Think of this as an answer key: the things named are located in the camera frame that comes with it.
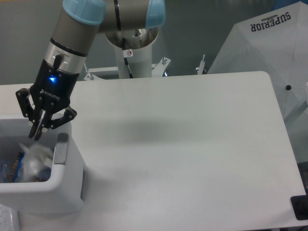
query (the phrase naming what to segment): white table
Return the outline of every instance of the white table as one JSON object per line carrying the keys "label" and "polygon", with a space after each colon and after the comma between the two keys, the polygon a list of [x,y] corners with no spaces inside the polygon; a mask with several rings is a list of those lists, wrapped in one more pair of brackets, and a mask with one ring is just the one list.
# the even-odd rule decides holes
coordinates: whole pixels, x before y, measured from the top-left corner
{"label": "white table", "polygon": [[[20,113],[0,86],[0,112]],[[85,207],[26,215],[25,231],[240,231],[307,225],[305,194],[264,72],[78,82],[73,138]]]}

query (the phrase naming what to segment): white container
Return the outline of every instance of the white container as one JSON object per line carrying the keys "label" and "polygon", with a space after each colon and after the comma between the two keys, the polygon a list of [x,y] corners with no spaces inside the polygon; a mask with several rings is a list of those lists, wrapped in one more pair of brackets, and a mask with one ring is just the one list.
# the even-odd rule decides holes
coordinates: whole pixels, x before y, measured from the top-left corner
{"label": "white container", "polygon": [[[0,115],[0,158],[15,160],[22,152],[18,143],[36,142],[28,138],[30,129],[25,118]],[[54,150],[51,177],[46,182],[0,184],[0,204],[27,213],[80,211],[87,167],[71,136],[71,124],[49,129],[38,143]]]}

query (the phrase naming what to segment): silver cylinder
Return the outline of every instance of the silver cylinder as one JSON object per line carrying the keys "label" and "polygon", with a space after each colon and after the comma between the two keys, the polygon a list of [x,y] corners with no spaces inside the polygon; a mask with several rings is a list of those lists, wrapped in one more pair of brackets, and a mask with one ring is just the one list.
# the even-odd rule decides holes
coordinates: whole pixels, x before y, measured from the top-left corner
{"label": "silver cylinder", "polygon": [[120,78],[130,78],[123,55],[123,50],[128,49],[133,50],[133,56],[127,58],[133,77],[152,77],[152,44],[157,35],[158,28],[106,33],[109,42],[115,48]]}
{"label": "silver cylinder", "polygon": [[88,54],[99,25],[81,23],[62,9],[52,39],[64,47]]}
{"label": "silver cylinder", "polygon": [[119,15],[116,14],[114,0],[104,1],[106,12],[99,33],[118,31],[117,17],[120,19],[122,31],[145,28],[150,0],[117,0]]}
{"label": "silver cylinder", "polygon": [[141,49],[151,44],[158,35],[158,28],[108,32],[108,40],[115,46],[127,49]]}
{"label": "silver cylinder", "polygon": [[62,63],[59,67],[60,70],[68,72],[68,73],[74,73],[74,74],[81,72],[83,68],[83,64],[86,61],[86,57],[71,54],[55,46],[51,42],[49,42],[49,45],[48,45],[48,48],[47,48],[47,51],[44,57],[46,62],[48,62],[50,65],[53,65],[54,59],[56,55],[58,54],[61,54],[63,56]]}

